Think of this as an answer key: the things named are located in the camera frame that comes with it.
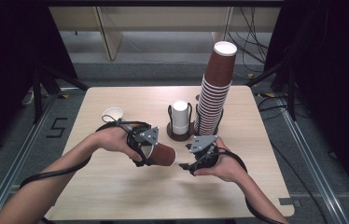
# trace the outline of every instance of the stack of paper cups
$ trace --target stack of paper cups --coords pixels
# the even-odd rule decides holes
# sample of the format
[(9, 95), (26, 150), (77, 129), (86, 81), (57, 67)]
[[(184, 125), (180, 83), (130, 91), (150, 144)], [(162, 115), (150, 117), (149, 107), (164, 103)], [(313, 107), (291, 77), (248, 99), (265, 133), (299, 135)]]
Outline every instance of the stack of paper cups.
[(202, 80), (194, 129), (199, 135), (211, 135), (220, 121), (223, 105), (232, 82), (237, 48), (230, 42), (215, 44)]

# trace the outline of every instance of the human hand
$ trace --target human hand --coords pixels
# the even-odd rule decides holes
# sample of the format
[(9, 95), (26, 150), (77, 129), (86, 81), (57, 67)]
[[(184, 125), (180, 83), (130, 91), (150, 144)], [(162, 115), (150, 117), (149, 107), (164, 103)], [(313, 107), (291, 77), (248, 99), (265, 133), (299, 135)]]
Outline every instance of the human hand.
[[(224, 150), (230, 151), (227, 146), (225, 146), (223, 140), (218, 137), (216, 140), (216, 145), (219, 148), (219, 152)], [(242, 175), (247, 175), (247, 172), (242, 168), (234, 158), (227, 155), (220, 155), (215, 166), (211, 168), (202, 168), (194, 172), (195, 175), (215, 175), (218, 178), (227, 181), (235, 182)]]
[(107, 151), (122, 152), (134, 161), (141, 161), (142, 157), (136, 151), (128, 147), (126, 143), (127, 131), (123, 126), (110, 127), (94, 133), (97, 138), (98, 147)]

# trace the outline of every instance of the black strap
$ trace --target black strap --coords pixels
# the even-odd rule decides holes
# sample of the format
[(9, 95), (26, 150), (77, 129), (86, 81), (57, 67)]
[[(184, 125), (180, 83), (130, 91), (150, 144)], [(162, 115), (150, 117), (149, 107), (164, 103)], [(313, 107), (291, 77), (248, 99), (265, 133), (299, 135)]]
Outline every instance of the black strap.
[(86, 160), (84, 160), (82, 163), (80, 163), (78, 165), (75, 165), (73, 167), (63, 169), (60, 171), (52, 171), (52, 172), (46, 172), (46, 173), (41, 173), (41, 174), (37, 174), (37, 175), (31, 175), (21, 182), (20, 189), (23, 186), (29, 184), (30, 182), (33, 182), (33, 181), (36, 181), (39, 179), (45, 179), (48, 177), (54, 177), (54, 176), (58, 176), (58, 175), (68, 175), (68, 174), (71, 174), (73, 172), (76, 172), (77, 170), (86, 166), (88, 164), (88, 162), (90, 161), (90, 159), (91, 159), (91, 157), (87, 158)]

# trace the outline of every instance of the aluminum rail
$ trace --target aluminum rail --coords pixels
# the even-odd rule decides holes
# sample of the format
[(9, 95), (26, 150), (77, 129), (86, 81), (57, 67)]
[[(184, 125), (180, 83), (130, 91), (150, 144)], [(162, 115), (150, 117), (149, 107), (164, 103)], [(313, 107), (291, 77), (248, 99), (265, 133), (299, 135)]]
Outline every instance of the aluminum rail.
[(49, 110), (51, 109), (53, 103), (55, 102), (55, 99), (58, 97), (57, 94), (52, 94), (49, 96), (47, 102), (45, 103), (45, 106), (43, 108), (43, 114), (41, 115), (40, 120), (34, 124), (28, 133), (26, 140), (23, 142), (23, 145), (21, 146), (20, 151), (18, 152), (15, 160), (12, 162), (11, 166), (9, 167), (6, 176), (4, 177), (3, 181), (0, 184), (0, 209), (4, 205), (9, 192), (11, 191), (12, 185), (18, 176), (18, 174), (21, 171), (21, 168), (24, 164), (24, 162), (27, 159), (27, 156), (29, 155), (29, 152), (31, 151), (31, 148), (33, 144), (35, 143), (35, 139), (38, 137), (38, 134), (41, 131), (41, 127), (43, 126), (47, 114), (49, 113)]
[[(277, 101), (279, 105), (286, 105), (285, 99), (280, 98)], [(309, 168), (309, 171), (311, 172), (314, 182), (317, 185), (317, 188), (319, 189), (320, 194), (322, 195), (322, 198), (325, 201), (332, 218), (334, 219), (335, 223), (338, 224), (349, 223), (349, 220), (343, 211), (340, 201), (336, 197), (334, 191), (329, 185), (329, 182), (327, 181), (322, 170), (320, 169), (320, 166), (314, 158), (314, 154), (309, 148), (308, 143), (306, 142), (300, 130), (300, 127), (298, 126), (297, 122), (291, 118), (286, 109), (282, 108), (282, 110), (285, 110), (283, 116), (285, 118), (286, 124), (297, 142), (297, 145), (300, 149), (300, 153), (302, 154), (302, 157), (305, 159), (305, 162)]]

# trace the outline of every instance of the white paper cup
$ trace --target white paper cup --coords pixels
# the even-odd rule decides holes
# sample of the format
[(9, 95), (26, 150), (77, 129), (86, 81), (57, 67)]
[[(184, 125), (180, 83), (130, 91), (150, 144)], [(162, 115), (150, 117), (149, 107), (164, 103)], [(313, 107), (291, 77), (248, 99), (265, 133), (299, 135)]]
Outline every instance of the white paper cup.
[(175, 134), (184, 134), (188, 130), (188, 103), (176, 101), (172, 106), (172, 125)]
[(110, 108), (107, 108), (105, 112), (103, 112), (102, 120), (104, 122), (115, 121), (115, 120), (121, 119), (123, 115), (124, 113), (121, 108), (110, 107)]

